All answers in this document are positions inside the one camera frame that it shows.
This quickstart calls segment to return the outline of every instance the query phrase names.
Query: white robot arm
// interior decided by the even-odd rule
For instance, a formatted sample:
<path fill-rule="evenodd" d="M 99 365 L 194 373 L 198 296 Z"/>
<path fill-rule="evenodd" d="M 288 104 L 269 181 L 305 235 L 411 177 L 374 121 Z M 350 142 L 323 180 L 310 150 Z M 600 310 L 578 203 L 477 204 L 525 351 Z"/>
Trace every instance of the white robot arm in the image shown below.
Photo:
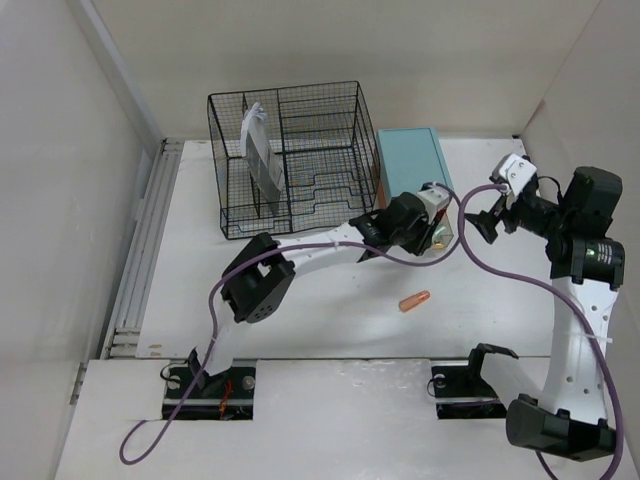
<path fill-rule="evenodd" d="M 624 274 L 624 249 L 605 236 L 622 193 L 620 178 L 580 167 L 557 205 L 537 196 L 536 169 L 525 158 L 507 156 L 491 179 L 509 188 L 490 212 L 467 214 L 467 220 L 489 243 L 497 237 L 500 221 L 507 233 L 520 227 L 545 238 L 553 287 L 582 311 L 604 354 Z M 616 436 L 607 425 L 604 380 L 592 340 L 571 309 L 555 298 L 551 358 L 542 390 L 514 352 L 482 344 L 472 351 L 471 378 L 490 385 L 508 407 L 511 444 L 577 461 L 614 452 Z"/>

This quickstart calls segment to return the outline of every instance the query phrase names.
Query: paper document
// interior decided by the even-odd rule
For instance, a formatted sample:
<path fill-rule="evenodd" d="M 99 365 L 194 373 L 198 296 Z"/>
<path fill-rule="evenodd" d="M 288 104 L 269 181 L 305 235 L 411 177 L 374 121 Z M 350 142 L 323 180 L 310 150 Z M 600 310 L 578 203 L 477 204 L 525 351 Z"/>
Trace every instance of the paper document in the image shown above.
<path fill-rule="evenodd" d="M 274 153 L 267 136 L 267 112 L 256 102 L 244 115 L 240 133 L 240 155 L 271 212 L 278 213 L 280 194 L 284 188 L 282 160 Z"/>

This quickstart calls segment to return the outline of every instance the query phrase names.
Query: teal box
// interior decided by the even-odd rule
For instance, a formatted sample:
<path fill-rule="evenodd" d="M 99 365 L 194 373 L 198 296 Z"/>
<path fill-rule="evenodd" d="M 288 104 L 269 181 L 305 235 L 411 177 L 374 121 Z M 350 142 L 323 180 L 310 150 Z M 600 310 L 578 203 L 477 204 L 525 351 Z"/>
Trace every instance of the teal box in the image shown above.
<path fill-rule="evenodd" d="M 386 203 L 402 192 L 418 192 L 427 182 L 453 188 L 435 128 L 378 130 L 377 142 Z"/>

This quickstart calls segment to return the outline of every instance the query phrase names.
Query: orange object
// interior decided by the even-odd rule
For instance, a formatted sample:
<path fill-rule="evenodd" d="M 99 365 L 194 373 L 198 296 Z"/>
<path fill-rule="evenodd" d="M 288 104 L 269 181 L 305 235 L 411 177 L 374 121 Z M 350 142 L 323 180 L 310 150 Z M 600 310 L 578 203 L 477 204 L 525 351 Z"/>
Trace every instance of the orange object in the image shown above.
<path fill-rule="evenodd" d="M 387 199 L 384 198 L 384 189 L 382 188 L 382 182 L 378 184 L 378 206 L 380 208 L 387 207 Z"/>
<path fill-rule="evenodd" d="M 233 391 L 233 386 L 231 385 L 231 380 L 227 380 L 224 384 L 224 397 L 220 400 L 220 404 L 218 405 L 218 410 L 220 410 L 220 420 L 223 420 L 224 412 L 227 410 L 227 402 L 229 401 L 229 396 Z"/>
<path fill-rule="evenodd" d="M 431 297 L 431 294 L 427 290 L 423 290 L 422 292 L 418 292 L 415 295 L 411 295 L 410 297 L 401 300 L 398 303 L 398 308 L 401 312 L 408 312 L 412 308 L 417 307 L 423 302 L 426 302 Z"/>

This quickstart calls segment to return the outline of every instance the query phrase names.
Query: wire mesh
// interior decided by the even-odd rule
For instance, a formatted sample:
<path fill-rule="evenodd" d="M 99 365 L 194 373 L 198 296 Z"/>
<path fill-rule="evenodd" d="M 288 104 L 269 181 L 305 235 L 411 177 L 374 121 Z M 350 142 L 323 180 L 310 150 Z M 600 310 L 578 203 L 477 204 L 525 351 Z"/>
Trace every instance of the wire mesh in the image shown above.
<path fill-rule="evenodd" d="M 269 115 L 267 135 L 284 166 L 277 208 L 240 156 L 242 119 L 255 102 Z M 208 112 L 226 238 L 333 227 L 372 210 L 380 160 L 358 82 L 213 94 Z"/>

